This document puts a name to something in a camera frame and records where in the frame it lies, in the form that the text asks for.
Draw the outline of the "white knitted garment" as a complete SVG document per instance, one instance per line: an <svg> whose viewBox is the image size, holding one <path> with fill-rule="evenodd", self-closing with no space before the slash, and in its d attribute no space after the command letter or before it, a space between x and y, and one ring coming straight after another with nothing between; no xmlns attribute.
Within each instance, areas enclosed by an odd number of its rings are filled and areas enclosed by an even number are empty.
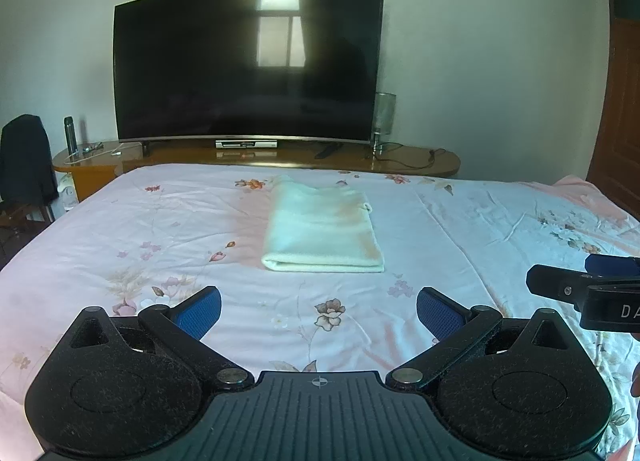
<svg viewBox="0 0 640 461"><path fill-rule="evenodd" d="M289 273L382 273L383 253L365 194L347 185L311 187L278 177L262 265Z"/></svg>

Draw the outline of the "dark thermos bottle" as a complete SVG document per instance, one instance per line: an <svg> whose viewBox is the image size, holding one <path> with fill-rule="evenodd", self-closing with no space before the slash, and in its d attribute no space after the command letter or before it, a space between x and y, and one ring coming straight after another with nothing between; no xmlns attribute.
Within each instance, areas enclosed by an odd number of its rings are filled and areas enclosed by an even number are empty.
<svg viewBox="0 0 640 461"><path fill-rule="evenodd" d="M74 156L78 152L74 119L71 116L67 116L64 118L63 123L67 153L69 156Z"/></svg>

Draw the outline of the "brown wooden tv console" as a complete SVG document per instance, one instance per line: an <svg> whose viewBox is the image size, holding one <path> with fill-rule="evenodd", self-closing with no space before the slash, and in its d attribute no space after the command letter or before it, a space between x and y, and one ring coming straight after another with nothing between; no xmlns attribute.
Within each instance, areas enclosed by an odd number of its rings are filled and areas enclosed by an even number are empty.
<svg viewBox="0 0 640 461"><path fill-rule="evenodd" d="M141 166L166 163L201 163L215 166L267 166L267 168L320 169L392 175L454 177L460 158L442 148L428 149L388 144L375 155L365 144L294 142L285 140L271 149L217 149L210 140L122 143L116 155L79 163L65 162L68 153L53 158L58 173L73 178L79 200L85 200L111 181Z"/></svg>

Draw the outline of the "silver set-top box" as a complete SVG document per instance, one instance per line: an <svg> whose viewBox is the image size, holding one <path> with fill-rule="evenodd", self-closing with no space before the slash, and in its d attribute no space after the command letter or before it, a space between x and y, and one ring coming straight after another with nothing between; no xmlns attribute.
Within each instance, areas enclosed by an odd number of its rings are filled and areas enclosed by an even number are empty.
<svg viewBox="0 0 640 461"><path fill-rule="evenodd" d="M217 149L271 149L278 147L277 140L215 140Z"/></svg>

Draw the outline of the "large curved black television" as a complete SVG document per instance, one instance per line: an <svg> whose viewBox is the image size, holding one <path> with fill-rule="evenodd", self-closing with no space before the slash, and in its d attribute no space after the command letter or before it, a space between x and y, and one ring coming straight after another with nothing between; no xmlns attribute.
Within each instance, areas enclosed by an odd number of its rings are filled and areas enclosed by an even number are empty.
<svg viewBox="0 0 640 461"><path fill-rule="evenodd" d="M373 133L384 0L134 0L113 19L121 140Z"/></svg>

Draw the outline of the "brown wooden door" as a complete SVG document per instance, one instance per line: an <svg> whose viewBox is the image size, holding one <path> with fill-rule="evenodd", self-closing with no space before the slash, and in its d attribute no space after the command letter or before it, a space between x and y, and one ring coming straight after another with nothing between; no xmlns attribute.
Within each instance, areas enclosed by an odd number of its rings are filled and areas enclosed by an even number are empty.
<svg viewBox="0 0 640 461"><path fill-rule="evenodd" d="M608 0L608 78L588 181L639 215L639 0Z"/></svg>

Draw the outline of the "dark jacket on chair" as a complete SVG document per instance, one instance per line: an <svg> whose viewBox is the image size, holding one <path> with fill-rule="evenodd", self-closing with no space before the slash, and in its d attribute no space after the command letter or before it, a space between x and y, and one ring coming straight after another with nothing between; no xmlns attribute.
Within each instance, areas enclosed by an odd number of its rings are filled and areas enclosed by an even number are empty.
<svg viewBox="0 0 640 461"><path fill-rule="evenodd" d="M21 114L1 132L1 198L47 207L58 198L48 136L40 117Z"/></svg>

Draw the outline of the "pink floral bed sheet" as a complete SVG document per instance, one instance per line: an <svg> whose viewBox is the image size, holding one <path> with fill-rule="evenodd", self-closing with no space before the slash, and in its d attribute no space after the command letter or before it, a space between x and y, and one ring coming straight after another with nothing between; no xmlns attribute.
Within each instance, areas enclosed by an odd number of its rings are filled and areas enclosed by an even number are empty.
<svg viewBox="0 0 640 461"><path fill-rule="evenodd" d="M87 306L126 317L213 285L206 344L244 368L393 367L434 344L432 287L527 318L536 264L634 256L639 224L569 176L547 186L251 166L145 166L61 216L1 272L1 455L40 455L30 382Z"/></svg>

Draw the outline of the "small items on console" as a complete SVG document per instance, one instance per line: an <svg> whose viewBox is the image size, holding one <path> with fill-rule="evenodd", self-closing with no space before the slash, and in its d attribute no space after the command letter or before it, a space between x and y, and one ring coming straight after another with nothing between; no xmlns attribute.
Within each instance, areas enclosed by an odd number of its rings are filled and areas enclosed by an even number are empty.
<svg viewBox="0 0 640 461"><path fill-rule="evenodd" d="M68 155L65 162L67 164L79 163L102 156L114 156L117 154L117 152L121 151L122 148L124 148L124 145L122 143L107 144L99 142L94 144L87 144Z"/></svg>

